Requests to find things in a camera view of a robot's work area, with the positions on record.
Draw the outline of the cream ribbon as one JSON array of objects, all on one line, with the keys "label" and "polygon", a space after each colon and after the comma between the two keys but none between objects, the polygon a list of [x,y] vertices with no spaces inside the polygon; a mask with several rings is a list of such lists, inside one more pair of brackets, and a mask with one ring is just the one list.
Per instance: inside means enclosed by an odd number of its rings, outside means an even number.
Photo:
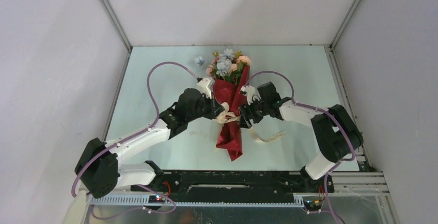
[{"label": "cream ribbon", "polygon": [[[225,124],[225,123],[230,123],[230,122],[240,122],[240,116],[236,116],[233,112],[229,111],[229,105],[228,103],[224,102],[221,104],[223,111],[214,118],[214,120],[217,123],[220,124]],[[251,136],[251,138],[254,140],[254,142],[257,143],[271,143],[274,142],[276,140],[280,140],[281,138],[283,138],[284,136],[284,131],[280,131],[279,133],[271,136],[268,139],[261,139],[261,137],[257,134],[257,132],[255,131],[254,128],[249,128],[249,134]]]}]

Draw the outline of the red wrapping paper sheet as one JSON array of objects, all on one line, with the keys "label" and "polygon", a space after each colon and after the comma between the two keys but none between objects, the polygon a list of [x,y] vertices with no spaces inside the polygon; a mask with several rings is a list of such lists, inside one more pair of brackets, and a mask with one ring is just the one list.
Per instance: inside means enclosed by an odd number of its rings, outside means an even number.
[{"label": "red wrapping paper sheet", "polygon": [[243,68],[242,74],[237,83],[224,80],[216,80],[213,90],[217,101],[220,104],[226,103],[226,122],[222,124],[222,129],[216,139],[216,147],[225,149],[230,160],[233,162],[243,154],[242,135],[239,126],[239,107],[246,103],[246,97],[240,94],[240,89],[244,86],[250,75],[250,66]]}]

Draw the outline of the pink rose stem with blue bud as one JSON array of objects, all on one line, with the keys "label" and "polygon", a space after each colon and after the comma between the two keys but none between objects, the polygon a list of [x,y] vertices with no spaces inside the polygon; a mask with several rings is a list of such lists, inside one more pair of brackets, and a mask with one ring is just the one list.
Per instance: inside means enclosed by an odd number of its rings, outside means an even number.
[{"label": "pink rose stem with blue bud", "polygon": [[205,64],[205,59],[202,56],[198,56],[195,57],[194,62],[198,67],[202,67]]}]

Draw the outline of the peach rose stem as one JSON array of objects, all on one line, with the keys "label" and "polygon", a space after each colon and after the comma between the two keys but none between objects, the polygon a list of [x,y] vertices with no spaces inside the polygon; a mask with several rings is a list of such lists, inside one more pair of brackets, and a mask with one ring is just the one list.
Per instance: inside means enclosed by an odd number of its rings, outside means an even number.
[{"label": "peach rose stem", "polygon": [[231,69],[229,76],[234,84],[237,84],[242,75],[243,71],[247,66],[251,65],[251,59],[244,55],[241,51],[236,51],[231,59]]}]

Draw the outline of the blue flower stem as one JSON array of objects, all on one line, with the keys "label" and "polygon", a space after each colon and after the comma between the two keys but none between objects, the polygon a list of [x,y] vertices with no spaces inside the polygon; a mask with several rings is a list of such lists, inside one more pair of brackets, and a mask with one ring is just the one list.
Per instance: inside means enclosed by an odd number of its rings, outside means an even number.
[{"label": "blue flower stem", "polygon": [[217,55],[215,62],[217,76],[225,78],[231,74],[234,56],[235,51],[233,49],[225,49],[223,53]]}]

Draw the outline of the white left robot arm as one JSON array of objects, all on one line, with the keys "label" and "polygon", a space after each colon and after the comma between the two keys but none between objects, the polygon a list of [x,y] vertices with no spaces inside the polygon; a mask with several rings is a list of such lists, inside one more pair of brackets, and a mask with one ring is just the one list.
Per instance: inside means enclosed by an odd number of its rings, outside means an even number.
[{"label": "white left robot arm", "polygon": [[108,195],[114,188],[130,185],[145,185],[150,191],[157,191],[163,185],[157,165],[152,162],[129,165],[127,161],[179,135],[191,121],[198,118],[214,120],[224,110],[216,99],[188,88],[144,129],[110,141],[90,140],[75,167],[76,176],[96,199]]}]

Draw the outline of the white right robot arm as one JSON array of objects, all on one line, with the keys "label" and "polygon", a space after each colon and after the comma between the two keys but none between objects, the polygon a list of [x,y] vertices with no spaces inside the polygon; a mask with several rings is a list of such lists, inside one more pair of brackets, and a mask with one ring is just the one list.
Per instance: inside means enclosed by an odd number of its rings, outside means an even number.
[{"label": "white right robot arm", "polygon": [[355,159],[355,150],[362,146],[363,136],[348,114],[339,104],[328,108],[314,107],[296,102],[291,97],[281,98],[272,82],[255,88],[241,87],[246,103],[239,107],[243,129],[252,128],[265,116],[308,126],[314,131],[319,152],[301,170],[300,184],[307,192],[321,185],[321,178],[343,161]]}]

